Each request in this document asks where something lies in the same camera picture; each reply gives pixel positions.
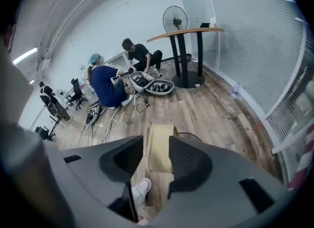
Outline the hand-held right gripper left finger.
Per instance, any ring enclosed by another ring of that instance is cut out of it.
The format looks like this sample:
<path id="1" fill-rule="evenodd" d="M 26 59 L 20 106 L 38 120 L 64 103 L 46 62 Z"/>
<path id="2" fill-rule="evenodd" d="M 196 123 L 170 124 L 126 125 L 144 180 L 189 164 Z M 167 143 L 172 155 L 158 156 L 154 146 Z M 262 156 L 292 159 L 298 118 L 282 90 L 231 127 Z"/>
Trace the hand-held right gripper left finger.
<path id="1" fill-rule="evenodd" d="M 138 227 L 131 177 L 142 156 L 142 136 L 60 151 L 59 188 L 66 201 L 60 227 Z"/>

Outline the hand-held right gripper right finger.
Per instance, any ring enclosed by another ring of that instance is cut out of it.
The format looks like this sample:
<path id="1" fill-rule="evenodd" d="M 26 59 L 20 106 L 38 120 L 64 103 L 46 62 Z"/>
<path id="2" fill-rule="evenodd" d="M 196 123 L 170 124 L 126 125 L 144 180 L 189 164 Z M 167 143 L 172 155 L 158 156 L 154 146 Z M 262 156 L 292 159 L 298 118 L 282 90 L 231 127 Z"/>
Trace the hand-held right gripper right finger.
<path id="1" fill-rule="evenodd" d="M 174 180 L 159 228 L 278 227 L 294 193 L 236 152 L 169 138 Z"/>

